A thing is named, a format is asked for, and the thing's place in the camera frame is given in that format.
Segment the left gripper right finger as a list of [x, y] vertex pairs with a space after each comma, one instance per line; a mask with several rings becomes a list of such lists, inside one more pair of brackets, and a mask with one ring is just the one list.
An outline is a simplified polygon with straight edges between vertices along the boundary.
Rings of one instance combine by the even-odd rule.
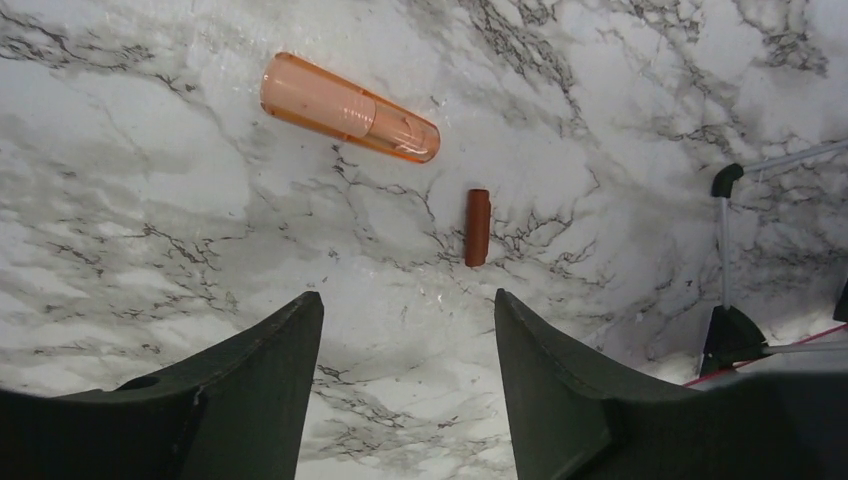
[[766, 372], [708, 390], [627, 367], [516, 296], [494, 307], [522, 479], [843, 479], [847, 376]]

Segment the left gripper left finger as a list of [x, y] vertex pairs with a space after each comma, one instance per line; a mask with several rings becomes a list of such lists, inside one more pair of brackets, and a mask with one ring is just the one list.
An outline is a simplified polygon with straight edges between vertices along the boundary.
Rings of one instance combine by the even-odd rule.
[[324, 306], [308, 291], [115, 390], [1, 394], [5, 479], [291, 479]]

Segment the red marker cap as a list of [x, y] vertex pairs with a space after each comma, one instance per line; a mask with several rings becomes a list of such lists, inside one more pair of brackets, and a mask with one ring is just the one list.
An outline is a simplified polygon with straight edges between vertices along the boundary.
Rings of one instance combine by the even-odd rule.
[[470, 268], [486, 262], [491, 220], [490, 193], [485, 189], [468, 191], [465, 222], [465, 265]]

